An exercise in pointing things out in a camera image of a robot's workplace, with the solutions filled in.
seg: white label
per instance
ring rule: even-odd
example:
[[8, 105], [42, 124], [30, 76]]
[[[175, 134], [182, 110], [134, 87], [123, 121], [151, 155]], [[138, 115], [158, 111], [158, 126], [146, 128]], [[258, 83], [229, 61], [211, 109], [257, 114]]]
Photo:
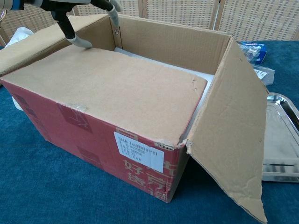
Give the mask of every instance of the white label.
[[260, 70], [257, 70], [257, 69], [254, 69], [254, 71], [256, 72], [256, 74], [257, 74], [257, 76], [258, 76], [259, 79], [264, 78], [268, 74], [265, 71], [260, 71]]
[[164, 152], [114, 132], [120, 154], [163, 173]]

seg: white plastic bag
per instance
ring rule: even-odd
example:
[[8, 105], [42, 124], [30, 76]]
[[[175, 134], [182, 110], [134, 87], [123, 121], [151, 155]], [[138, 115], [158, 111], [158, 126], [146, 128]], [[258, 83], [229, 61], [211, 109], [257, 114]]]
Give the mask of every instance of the white plastic bag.
[[[13, 37], [10, 39], [10, 41], [4, 48], [6, 48], [9, 45], [12, 45], [14, 43], [17, 43], [17, 42], [29, 37], [30, 35], [33, 35], [33, 32], [30, 29], [27, 29], [26, 27], [17, 28]], [[22, 111], [22, 108], [20, 107], [20, 105], [17, 103], [17, 101], [14, 98], [13, 98], [13, 103], [18, 110]]]

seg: blue tablecloth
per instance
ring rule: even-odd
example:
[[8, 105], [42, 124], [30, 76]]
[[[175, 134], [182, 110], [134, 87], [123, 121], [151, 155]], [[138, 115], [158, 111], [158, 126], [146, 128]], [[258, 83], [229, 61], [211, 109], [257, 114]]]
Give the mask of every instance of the blue tablecloth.
[[[269, 91], [299, 108], [299, 42], [267, 41]], [[0, 224], [257, 223], [192, 159], [167, 204], [46, 142], [0, 88]], [[299, 184], [263, 182], [270, 224], [299, 223]]]

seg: box flap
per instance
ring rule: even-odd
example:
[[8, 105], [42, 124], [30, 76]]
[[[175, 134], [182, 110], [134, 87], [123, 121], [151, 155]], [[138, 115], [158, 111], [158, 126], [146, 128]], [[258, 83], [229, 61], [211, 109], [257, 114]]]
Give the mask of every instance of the box flap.
[[263, 223], [266, 100], [266, 88], [231, 39], [187, 142], [187, 152], [225, 193]]
[[65, 47], [1, 80], [176, 147], [206, 86], [185, 71], [103, 49]]
[[[91, 16], [70, 16], [69, 18], [75, 32], [77, 32], [106, 16], [107, 15], [105, 14], [101, 14]], [[53, 47], [53, 45], [58, 44], [63, 40], [65, 40], [63, 45], [58, 46], [58, 48]], [[26, 63], [33, 57], [36, 57], [41, 52], [47, 51], [50, 46], [52, 46], [51, 51], [54, 52], [69, 44], [70, 43], [66, 41], [63, 32], [57, 24], [41, 29], [34, 35], [0, 51], [0, 57], [5, 58], [5, 60], [0, 61], [0, 77], [26, 65]]]

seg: blue package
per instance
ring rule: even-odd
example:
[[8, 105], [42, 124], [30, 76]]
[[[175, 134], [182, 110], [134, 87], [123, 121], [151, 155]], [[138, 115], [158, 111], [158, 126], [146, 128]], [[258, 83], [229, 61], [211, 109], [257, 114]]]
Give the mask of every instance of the blue package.
[[261, 64], [266, 57], [267, 49], [264, 44], [261, 43], [253, 43], [253, 42], [247, 42], [247, 41], [240, 41], [242, 45], [248, 46], [250, 48], [258, 49], [260, 50], [258, 57], [256, 58], [255, 64]]

